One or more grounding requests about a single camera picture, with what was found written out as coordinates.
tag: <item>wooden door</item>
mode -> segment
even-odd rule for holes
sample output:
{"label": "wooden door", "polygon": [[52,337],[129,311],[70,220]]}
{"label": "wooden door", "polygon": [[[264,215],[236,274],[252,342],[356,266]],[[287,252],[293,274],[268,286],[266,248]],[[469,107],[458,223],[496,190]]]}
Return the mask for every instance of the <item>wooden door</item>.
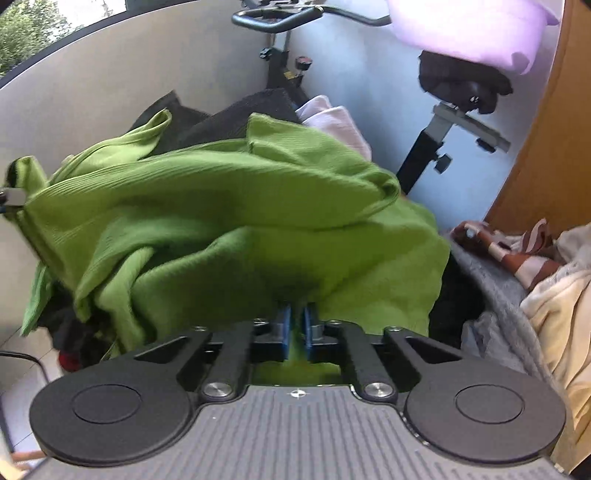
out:
{"label": "wooden door", "polygon": [[486,220],[518,233],[546,218],[553,233],[591,222],[591,8],[566,0],[538,116]]}

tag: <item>gray ribbed platform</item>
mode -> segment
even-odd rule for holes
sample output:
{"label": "gray ribbed platform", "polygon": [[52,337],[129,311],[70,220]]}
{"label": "gray ribbed platform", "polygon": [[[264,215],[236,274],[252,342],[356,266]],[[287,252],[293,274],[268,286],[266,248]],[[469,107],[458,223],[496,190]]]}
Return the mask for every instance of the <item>gray ribbed platform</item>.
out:
{"label": "gray ribbed platform", "polygon": [[346,387],[250,387],[207,406],[168,450],[133,465],[84,468],[45,460],[30,480],[548,480],[545,459],[510,468],[454,462],[423,445],[388,406]]}

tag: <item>round black pad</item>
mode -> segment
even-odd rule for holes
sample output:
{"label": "round black pad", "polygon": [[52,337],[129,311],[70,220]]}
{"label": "round black pad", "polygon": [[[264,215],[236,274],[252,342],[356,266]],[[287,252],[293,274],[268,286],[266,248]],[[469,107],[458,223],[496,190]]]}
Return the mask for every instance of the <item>round black pad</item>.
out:
{"label": "round black pad", "polygon": [[518,394],[497,385],[475,385],[456,395],[457,409],[469,419],[480,423],[507,423],[515,420],[523,411],[523,406],[523,400]]}
{"label": "round black pad", "polygon": [[129,463],[161,449],[191,416],[166,364],[120,357],[66,375],[33,400],[31,428],[51,456],[84,466]]}
{"label": "round black pad", "polygon": [[142,397],[123,385],[97,385],[75,396],[72,408],[78,418],[91,423],[116,423],[134,415]]}
{"label": "round black pad", "polygon": [[545,453],[566,409],[548,386],[477,359],[427,365],[405,413],[425,440],[452,455],[513,463]]}

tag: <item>green towel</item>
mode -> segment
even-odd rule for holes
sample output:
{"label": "green towel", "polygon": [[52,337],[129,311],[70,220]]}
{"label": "green towel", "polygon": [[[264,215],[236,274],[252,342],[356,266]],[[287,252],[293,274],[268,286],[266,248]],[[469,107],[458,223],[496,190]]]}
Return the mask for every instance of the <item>green towel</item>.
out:
{"label": "green towel", "polygon": [[49,180],[16,162],[28,193],[9,209],[41,260],[23,332],[57,280],[80,320],[109,313],[120,352],[191,325],[222,329],[317,303],[369,333],[426,335],[448,247],[432,215],[398,199],[395,176],[332,137],[264,115],[245,140],[145,158],[170,123],[69,157]]}

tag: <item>gray blanket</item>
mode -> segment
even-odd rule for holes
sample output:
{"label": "gray blanket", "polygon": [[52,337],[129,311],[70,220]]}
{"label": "gray blanket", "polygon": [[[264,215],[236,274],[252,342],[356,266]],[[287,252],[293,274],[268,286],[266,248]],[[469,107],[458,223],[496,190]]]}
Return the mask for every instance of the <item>gray blanket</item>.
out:
{"label": "gray blanket", "polygon": [[[566,393],[546,366],[537,335],[519,308],[527,295],[523,286],[494,260],[477,257],[449,237],[448,240],[460,268],[478,285],[486,301],[486,311],[480,318],[464,325],[462,350],[544,381],[562,397],[567,406]],[[554,448],[552,460],[567,471],[574,468],[571,414],[567,415],[567,424]]]}

